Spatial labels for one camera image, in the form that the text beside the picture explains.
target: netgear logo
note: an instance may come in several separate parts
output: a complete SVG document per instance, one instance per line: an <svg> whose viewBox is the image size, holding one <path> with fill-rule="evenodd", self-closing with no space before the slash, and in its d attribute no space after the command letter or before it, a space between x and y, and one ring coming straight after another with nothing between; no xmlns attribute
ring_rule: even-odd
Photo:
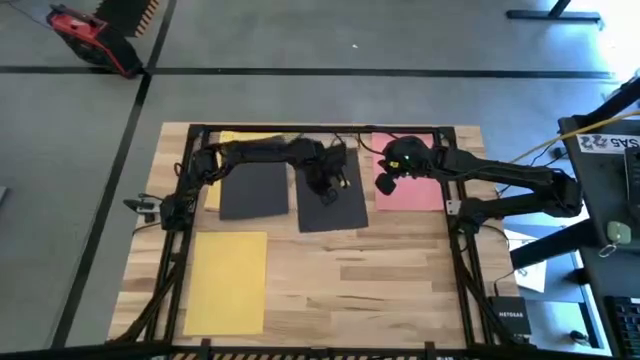
<svg viewBox="0 0 640 360"><path fill-rule="evenodd" d="M521 317L521 318L524 317L523 313L520 313L520 312L516 313L516 312L510 312L510 311L501 311L499 315L500 317Z"/></svg>

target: electronic device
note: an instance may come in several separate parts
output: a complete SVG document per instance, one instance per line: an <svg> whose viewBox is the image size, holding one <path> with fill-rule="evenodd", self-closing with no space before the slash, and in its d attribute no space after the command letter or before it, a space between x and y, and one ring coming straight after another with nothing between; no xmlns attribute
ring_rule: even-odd
<svg viewBox="0 0 640 360"><path fill-rule="evenodd" d="M640 299L606 296L604 301L621 352L640 359Z"/></svg>
<svg viewBox="0 0 640 360"><path fill-rule="evenodd" d="M527 306L524 298L518 296L494 296L490 297L493 311L498 315L502 323L514 335L522 338L531 336L531 326L527 315Z"/></svg>
<svg viewBox="0 0 640 360"><path fill-rule="evenodd" d="M117 29L64 5L51 5L51 9L47 23L80 59L126 78L133 78L140 72L142 62Z"/></svg>
<svg viewBox="0 0 640 360"><path fill-rule="evenodd" d="M634 219L640 221L640 147L624 150L624 168L627 175L627 205Z"/></svg>

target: black floor stripe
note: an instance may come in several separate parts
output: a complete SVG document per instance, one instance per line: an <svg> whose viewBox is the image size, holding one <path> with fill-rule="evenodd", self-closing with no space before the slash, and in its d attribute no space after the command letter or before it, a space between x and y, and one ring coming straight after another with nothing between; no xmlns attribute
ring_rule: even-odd
<svg viewBox="0 0 640 360"><path fill-rule="evenodd" d="M615 77L615 73L606 71L172 67L155 68L149 71L154 75L372 76L492 79L613 79Z"/></svg>
<svg viewBox="0 0 640 360"><path fill-rule="evenodd" d="M162 46L164 45L164 41L169 30L169 25L171 24L171 19L173 17L176 2L177 0L169 0L167 10L165 11L164 17L162 19L162 24L160 25L158 37L156 38L153 50L151 51L149 68L154 68L158 61L158 58L160 57L160 52L162 51ZM82 252L82 257L80 258L80 264L78 265L76 275L73 279L73 284L71 285L69 295L67 296L67 300L62 311L62 315L60 316L58 326L56 327L55 333L53 335L51 348L65 347L67 338L69 337L69 333L71 332L73 320L78 310L78 306L80 305L80 301L82 300L82 293L84 291L85 285L87 284L87 280L89 279L93 260L95 259L96 252L98 251L98 246L100 245L100 238L102 236L102 232L104 231L107 217L109 215L109 210L111 209L111 204L113 204L113 198L118 187L118 182L120 181L120 176L122 175L122 170L127 160L127 155L129 153L129 149L131 148L131 143L133 142L133 136L138 125L138 120L140 119L140 114L142 113L142 108L149 92L151 79L152 75L149 73L144 74L142 77L142 81L140 83L140 87L138 88L138 93L136 94L133 107L131 109L131 112L129 113L127 125L124 129L122 139L120 140L120 145L118 146L118 151L113 160L113 164L111 165L111 171L109 172L107 184L102 193L100 203L98 204L98 210L94 215L93 222L91 224L91 230L89 230L86 245L84 251Z"/></svg>
<svg viewBox="0 0 640 360"><path fill-rule="evenodd" d="M158 36L168 28L160 28ZM424 78L486 78L486 79L615 79L607 71L528 71L528 70L429 70L429 69L347 69L347 68L185 68L155 67L160 48L152 52L146 71L153 75L270 75L270 76L370 76ZM113 74L97 67L74 66L0 66L0 74Z"/></svg>
<svg viewBox="0 0 640 360"><path fill-rule="evenodd" d="M89 66L0 66L0 74L111 74L113 72Z"/></svg>

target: black metal frame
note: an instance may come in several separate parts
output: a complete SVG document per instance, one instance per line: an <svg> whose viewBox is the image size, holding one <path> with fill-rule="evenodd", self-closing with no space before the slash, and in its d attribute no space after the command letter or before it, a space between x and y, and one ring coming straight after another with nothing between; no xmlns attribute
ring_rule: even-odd
<svg viewBox="0 0 640 360"><path fill-rule="evenodd" d="M209 143L209 137L213 132L222 130L246 131L246 132L289 132L289 133L394 133L394 134L432 134L435 145L442 145L443 141L453 148L457 147L455 129L453 127L396 127L396 126L277 126L277 125L191 125L188 130L187 140L182 156L182 169L179 174L176 191L187 186L187 170L190 165L191 154L198 145ZM455 182L460 200L466 198L466 189L462 180ZM441 184L443 200L452 200L450 184ZM191 220L195 217L197 200L188 209ZM490 313L480 312L484 344L475 341L471 309L467 292L471 293L480 305L488 305L484 295L482 273L473 233L458 228L455 224L455 215L445 215L448 230L453 265L455 270L458 300L462 317L463 332L467 349L442 350L436 349L431 342L425 343L422 349L362 349L362 348L314 348L314 347L218 347L211 346L210 340L203 340L200 346L176 346L172 344L175 331L180 294L182 292L185 277L186 260L191 245L193 221L182 232L181 243L178 252L173 252L175 241L179 234L177 231L168 231L165 235L165 243L162 251L158 276L154 295L147 306L130 328L117 339L107 341L103 345L58 348L49 350L28 351L11 354L0 354L0 360L27 360L27 359L144 359L152 356L165 355L171 358L173 355L195 355L197 359L211 359L214 355L231 355L232 360L240 360L245 356L255 356L255 360L271 360L273 356L279 356L281 360L307 360L307 359L331 359L338 357L354 356L365 357L366 360L397 359L400 357L416 357L419 360L435 360L437 357L450 358L475 358L475 359L601 359L600 356L569 354L546 350L537 350L531 346L506 346L495 345L493 330L489 320L497 317ZM460 230L464 232L467 241L467 253L471 272L467 269L460 250ZM161 340L155 339L156 327L160 316L160 306L166 295L171 290L171 299L167 313L167 323ZM144 339L138 341L142 331L145 331Z"/></svg>
<svg viewBox="0 0 640 360"><path fill-rule="evenodd" d="M597 12L581 12L564 10L569 6L571 0L558 0L550 11L535 10L508 10L506 15L509 19L514 20L547 20L547 21L566 21L566 22L589 22L597 23L602 18Z"/></svg>
<svg viewBox="0 0 640 360"><path fill-rule="evenodd" d="M208 144L209 136L213 132L220 131L244 131L244 132L278 132L278 133L371 133L371 132L388 132L394 134L431 134L434 137L434 144L442 145L442 141L446 140L451 147L457 147L455 130L453 127L393 127L393 126L353 126L353 125L337 125L337 126L314 126L314 125L191 125L189 127L187 141L185 143L185 149L182 157L182 169L188 169L189 159L192 151L197 145L198 139L200 144ZM176 191L182 189L187 184L187 171L183 171L178 179ZM466 198L466 189L464 182L458 180L456 182L458 190L458 197L460 200ZM452 200L451 191L448 184L442 185L443 200ZM195 209L197 207L197 200L190 208L189 216L191 220L195 215ZM451 241L451 251L454 256L454 267L456 275L456 283L458 290L458 300L460 303L460 311L462 314L463 328L465 334L465 341L467 346L475 344L473 326L471 320L471 310L469 308L469 299L467 295L467 288L464 286L464 271L466 265L462 261L462 254L460 252L460 244L458 242L459 231L454 225L454 217L446 216L447 225L449 228L449 237ZM182 242L180 243L180 250L178 253L173 253L174 241L178 232L168 231L165 235L165 245L162 251L162 257L160 259L160 266L158 268L158 275L156 278L156 285L154 291L154 297L150 302L159 303L161 299L166 295L167 281L173 282L173 289L171 300L169 303L169 312L167 325L163 335L164 341L171 341L174 334L175 322L178 314L178 306L180 303L180 294L182 291L182 282L184 279L184 272L186 268L186 258L189 252L191 244L192 226L188 226L182 234ZM478 256L478 250L475 244L474 234L465 232L465 239L468 247L469 263L472 271L472 278L478 290L484 294L484 282L482 279L482 273L480 271L480 261ZM127 334L127 339L131 336L139 335L141 332L140 324L147 323L144 340L152 341L156 333L156 325L158 322L159 309L153 306L147 306L149 311L143 312L143 315L136 320L136 331ZM489 322L486 319L486 315L481 313L482 331L484 335L484 341L488 344L494 344L493 335Z"/></svg>

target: white paper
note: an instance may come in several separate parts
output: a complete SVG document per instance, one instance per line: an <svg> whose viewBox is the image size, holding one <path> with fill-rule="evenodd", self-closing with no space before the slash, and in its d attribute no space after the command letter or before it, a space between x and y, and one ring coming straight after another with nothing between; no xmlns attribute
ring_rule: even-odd
<svg viewBox="0 0 640 360"><path fill-rule="evenodd" d="M516 233L513 231L505 231L509 238L509 250L513 251L521 246L535 241L535 238ZM519 286L531 289L540 293L544 292L544 283L547 275L547 261L543 261L526 268L518 269L515 272L516 283Z"/></svg>
<svg viewBox="0 0 640 360"><path fill-rule="evenodd" d="M640 136L586 134L577 135L581 152L594 154L624 154L628 147L640 146Z"/></svg>

